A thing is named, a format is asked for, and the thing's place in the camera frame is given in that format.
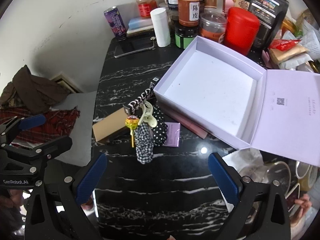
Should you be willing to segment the kraft brown cardboard box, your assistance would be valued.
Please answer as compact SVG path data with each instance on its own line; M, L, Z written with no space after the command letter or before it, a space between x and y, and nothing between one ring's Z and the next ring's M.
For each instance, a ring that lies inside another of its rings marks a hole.
M112 137L127 129L125 125L126 119L127 114L121 108L94 124L92 129L96 142L106 143Z

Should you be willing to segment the black long printed box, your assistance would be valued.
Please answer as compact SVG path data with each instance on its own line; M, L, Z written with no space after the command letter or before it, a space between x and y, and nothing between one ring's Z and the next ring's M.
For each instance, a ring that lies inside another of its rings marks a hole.
M139 89L138 92L135 92L133 97L131 97L127 102L123 104L124 112L128 116L134 115L144 102L148 101L154 96L153 89L155 88L159 80L159 77L153 77L145 88Z

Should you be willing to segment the black white gingham scrunchie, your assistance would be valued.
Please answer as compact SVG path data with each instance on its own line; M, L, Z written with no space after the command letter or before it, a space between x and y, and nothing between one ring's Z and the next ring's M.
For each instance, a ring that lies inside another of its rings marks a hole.
M141 164L150 163L153 159L153 139L146 123L135 130L136 156Z

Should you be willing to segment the small purple booklet box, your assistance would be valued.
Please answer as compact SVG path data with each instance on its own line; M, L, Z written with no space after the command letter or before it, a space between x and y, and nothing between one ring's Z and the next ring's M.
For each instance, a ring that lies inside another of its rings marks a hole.
M163 142L163 146L178 147L180 144L181 124L178 122L165 122L167 125L167 139Z

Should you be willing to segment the black polka dot scrunchie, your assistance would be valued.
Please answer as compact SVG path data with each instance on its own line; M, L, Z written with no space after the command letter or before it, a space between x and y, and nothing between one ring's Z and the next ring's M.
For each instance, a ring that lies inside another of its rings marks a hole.
M155 105L152 116L157 120L157 126L152 128L152 139L155 146L162 146L167 140L168 126L164 122L164 114L161 109Z

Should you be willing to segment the glass cup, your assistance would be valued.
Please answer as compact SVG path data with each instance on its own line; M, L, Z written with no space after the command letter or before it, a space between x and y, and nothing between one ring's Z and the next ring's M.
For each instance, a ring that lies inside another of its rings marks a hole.
M271 183L277 180L285 194L288 193L291 184L291 171L284 161L276 161L264 165L261 183Z

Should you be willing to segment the brown cloth pile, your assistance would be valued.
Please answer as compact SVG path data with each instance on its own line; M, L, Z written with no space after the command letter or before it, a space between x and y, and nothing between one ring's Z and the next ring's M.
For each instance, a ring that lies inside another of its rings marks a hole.
M1 108L25 107L33 115L45 113L70 94L54 81L31 74L23 66L1 94Z

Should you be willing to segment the open lilac gift box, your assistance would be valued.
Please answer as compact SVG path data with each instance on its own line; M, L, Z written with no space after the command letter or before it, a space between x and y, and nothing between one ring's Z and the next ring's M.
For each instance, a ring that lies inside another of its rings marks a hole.
M154 88L159 102L238 150L319 165L319 75L266 70L197 37Z

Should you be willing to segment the yellow lollipop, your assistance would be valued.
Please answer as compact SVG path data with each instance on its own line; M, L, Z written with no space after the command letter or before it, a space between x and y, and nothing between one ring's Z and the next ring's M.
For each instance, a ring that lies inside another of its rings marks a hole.
M135 146L135 135L134 131L138 127L139 119L135 115L128 116L125 120L125 125L130 129L131 135L131 146L134 148Z

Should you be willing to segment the tan paper packet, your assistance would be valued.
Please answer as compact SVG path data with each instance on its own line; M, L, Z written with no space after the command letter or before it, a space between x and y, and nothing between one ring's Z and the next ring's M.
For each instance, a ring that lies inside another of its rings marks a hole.
M294 47L286 50L280 51L278 49L270 49L269 56L273 63L280 64L283 63L297 55L302 53L307 53L309 50L300 44L295 45Z

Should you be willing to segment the purple drink can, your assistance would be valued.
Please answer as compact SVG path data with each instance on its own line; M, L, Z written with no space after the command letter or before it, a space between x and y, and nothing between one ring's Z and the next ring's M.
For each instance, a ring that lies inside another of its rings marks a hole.
M109 23L109 26L118 40L123 40L127 37L127 29L117 7L110 7L104 11L104 16Z

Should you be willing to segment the blue white box stack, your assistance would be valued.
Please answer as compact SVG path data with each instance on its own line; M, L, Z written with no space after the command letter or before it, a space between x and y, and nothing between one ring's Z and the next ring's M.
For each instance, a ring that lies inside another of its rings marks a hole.
M129 21L129 28L127 30L127 37L140 35L153 31L153 23L151 18L132 18Z

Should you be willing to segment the short clear orange jar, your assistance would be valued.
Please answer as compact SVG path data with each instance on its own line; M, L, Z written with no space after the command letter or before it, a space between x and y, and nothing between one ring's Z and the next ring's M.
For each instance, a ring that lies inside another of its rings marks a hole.
M200 35L217 43L222 43L225 37L227 20L222 14L203 12L200 15Z

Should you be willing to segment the red spice jar black lid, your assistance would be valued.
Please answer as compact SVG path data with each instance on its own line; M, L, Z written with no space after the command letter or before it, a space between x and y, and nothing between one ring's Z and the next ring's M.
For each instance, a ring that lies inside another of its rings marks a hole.
M137 5L141 18L150 18L150 12L158 8L156 0L137 0Z

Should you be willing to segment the pink round container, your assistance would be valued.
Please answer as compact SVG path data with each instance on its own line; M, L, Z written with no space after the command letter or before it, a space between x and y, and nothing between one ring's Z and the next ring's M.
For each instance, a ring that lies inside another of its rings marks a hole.
M229 9L232 7L234 7L234 1L233 0L225 0L225 15L228 14Z

